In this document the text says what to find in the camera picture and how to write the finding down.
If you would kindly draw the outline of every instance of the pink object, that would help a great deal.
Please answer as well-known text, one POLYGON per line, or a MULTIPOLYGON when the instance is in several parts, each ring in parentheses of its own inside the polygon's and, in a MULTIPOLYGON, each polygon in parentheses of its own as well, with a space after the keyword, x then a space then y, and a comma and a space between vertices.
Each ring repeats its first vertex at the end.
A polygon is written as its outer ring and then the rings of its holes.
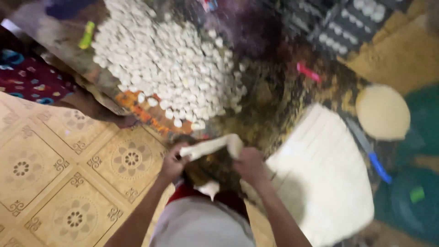
POLYGON ((311 78, 313 81, 316 81, 318 83, 322 83, 322 79, 320 76, 315 73, 314 71, 310 70, 309 68, 305 67, 302 63, 297 63, 297 71, 299 73, 305 74, 306 77, 311 78))

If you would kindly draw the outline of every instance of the knife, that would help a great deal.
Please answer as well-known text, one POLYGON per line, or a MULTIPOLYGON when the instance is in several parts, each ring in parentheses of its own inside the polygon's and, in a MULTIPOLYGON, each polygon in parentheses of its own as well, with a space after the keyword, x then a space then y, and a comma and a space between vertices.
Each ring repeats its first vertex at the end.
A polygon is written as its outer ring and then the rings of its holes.
POLYGON ((378 175, 382 178, 382 180, 390 184, 392 182, 392 177, 387 174, 384 167, 381 165, 380 161, 378 160, 377 154, 374 152, 374 149, 370 145, 361 128, 350 118, 346 118, 346 122, 349 126, 349 129, 355 135, 361 147, 366 152, 378 175))

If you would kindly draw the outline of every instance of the person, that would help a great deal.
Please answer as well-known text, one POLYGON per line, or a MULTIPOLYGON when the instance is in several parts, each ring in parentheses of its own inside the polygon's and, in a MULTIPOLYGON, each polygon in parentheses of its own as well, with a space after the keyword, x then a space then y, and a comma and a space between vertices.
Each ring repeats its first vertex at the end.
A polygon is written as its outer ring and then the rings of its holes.
MULTIPOLYGON (((105 244, 105 247, 140 247, 152 216, 165 189, 183 172, 188 157, 179 157, 187 143, 175 145, 166 154, 157 179, 140 204, 105 244)), ((267 211, 278 247, 311 247, 311 244, 289 214, 265 174, 263 156, 256 148, 244 148, 234 169, 257 191, 267 211)), ((254 247, 248 216, 238 203, 222 203, 217 194, 210 197, 190 192, 185 184, 176 188, 163 210, 154 233, 151 247, 254 247)))
POLYGON ((21 41, 3 26, 0 26, 0 92, 44 105, 76 109, 92 119, 113 122, 119 128, 138 123, 133 115, 119 116, 101 105, 71 74, 26 52, 21 41))

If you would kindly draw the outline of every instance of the hand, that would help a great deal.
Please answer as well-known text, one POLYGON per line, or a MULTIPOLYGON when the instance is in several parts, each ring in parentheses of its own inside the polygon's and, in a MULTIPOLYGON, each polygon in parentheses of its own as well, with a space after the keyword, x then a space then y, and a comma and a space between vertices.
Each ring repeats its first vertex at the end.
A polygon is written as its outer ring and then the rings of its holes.
POLYGON ((263 155, 256 148, 243 148, 239 160, 233 162, 233 167, 256 190, 261 185, 270 183, 265 172, 263 155))
POLYGON ((189 162, 189 156, 180 158, 180 149, 189 146, 186 142, 178 143, 171 148, 163 159, 162 169, 158 174, 158 178, 170 184, 172 180, 181 175, 184 166, 189 162))

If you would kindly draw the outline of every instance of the tiled floor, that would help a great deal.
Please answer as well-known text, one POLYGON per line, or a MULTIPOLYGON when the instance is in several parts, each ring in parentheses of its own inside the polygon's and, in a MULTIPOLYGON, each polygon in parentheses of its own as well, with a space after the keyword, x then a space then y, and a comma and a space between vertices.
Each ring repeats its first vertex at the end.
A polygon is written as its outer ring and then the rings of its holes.
MULTIPOLYGON (((147 127, 0 94, 0 246, 102 246, 148 191, 165 147, 147 127)), ((145 237, 173 193, 170 186, 145 237)), ((274 246, 248 205, 258 247, 274 246)))

